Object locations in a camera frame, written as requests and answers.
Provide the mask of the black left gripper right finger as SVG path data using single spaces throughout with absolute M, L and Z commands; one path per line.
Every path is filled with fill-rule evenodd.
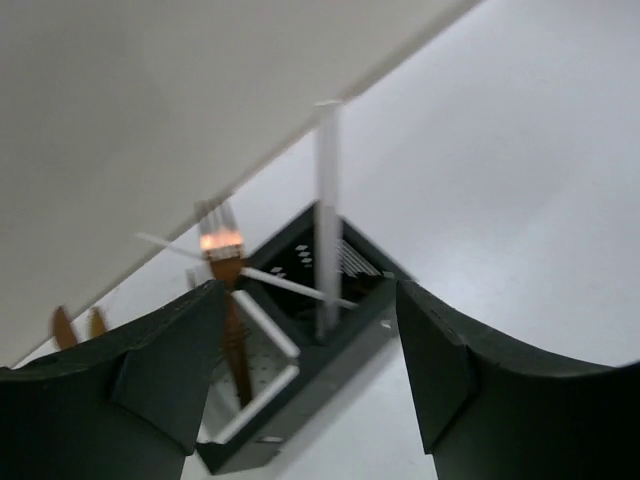
M 635 479 L 639 367 L 529 345 L 415 282 L 396 313 L 424 452 L 441 479 Z

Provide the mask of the copper fork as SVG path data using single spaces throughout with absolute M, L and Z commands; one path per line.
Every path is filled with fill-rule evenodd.
M 246 352 L 243 322 L 239 319 L 232 293 L 246 264 L 244 240 L 230 203 L 224 199 L 198 202 L 195 206 L 200 248 L 212 276 L 224 283 L 226 319 L 223 350 L 233 376 L 239 405 L 246 407 L 253 399 Z

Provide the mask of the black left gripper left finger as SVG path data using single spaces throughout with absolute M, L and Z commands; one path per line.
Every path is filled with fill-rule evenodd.
M 5 479 L 177 479 L 226 315 L 209 281 L 96 339 L 1 371 Z

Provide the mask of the copper chopstick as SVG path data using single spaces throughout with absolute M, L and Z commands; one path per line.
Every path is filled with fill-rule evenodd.
M 201 257 L 200 254 L 176 247 L 172 242 L 148 233 L 138 232 L 135 234 L 135 236 L 139 239 L 149 241 L 155 245 L 162 246 L 170 251 L 189 258 L 199 259 Z M 229 256 L 225 256 L 226 253 L 230 253 L 233 248 L 238 250 L 244 246 L 244 243 L 242 242 L 242 236 L 239 234 L 239 232 L 229 231 L 228 229 L 223 229 L 221 233 L 217 234 L 209 233 L 201 235 L 199 244 L 202 253 L 212 254 L 214 260 L 229 259 Z M 267 283 L 281 289 L 313 298 L 315 300 L 326 301 L 326 295 L 317 289 L 307 287 L 290 280 L 286 280 L 284 278 L 263 272 L 256 268 L 242 267 L 240 269 L 240 274 L 252 280 Z

